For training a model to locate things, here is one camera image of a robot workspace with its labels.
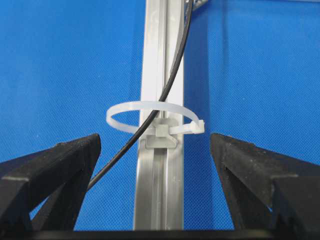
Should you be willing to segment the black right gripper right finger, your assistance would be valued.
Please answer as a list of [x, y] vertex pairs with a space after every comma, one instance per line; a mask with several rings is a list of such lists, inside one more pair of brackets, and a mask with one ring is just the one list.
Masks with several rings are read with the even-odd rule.
[[210, 150], [233, 226], [320, 230], [320, 167], [213, 133]]

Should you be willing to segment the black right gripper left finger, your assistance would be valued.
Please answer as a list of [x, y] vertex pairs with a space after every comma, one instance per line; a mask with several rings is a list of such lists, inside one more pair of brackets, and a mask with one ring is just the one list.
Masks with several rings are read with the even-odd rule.
[[1, 162], [0, 231], [72, 231], [100, 153], [95, 133]]

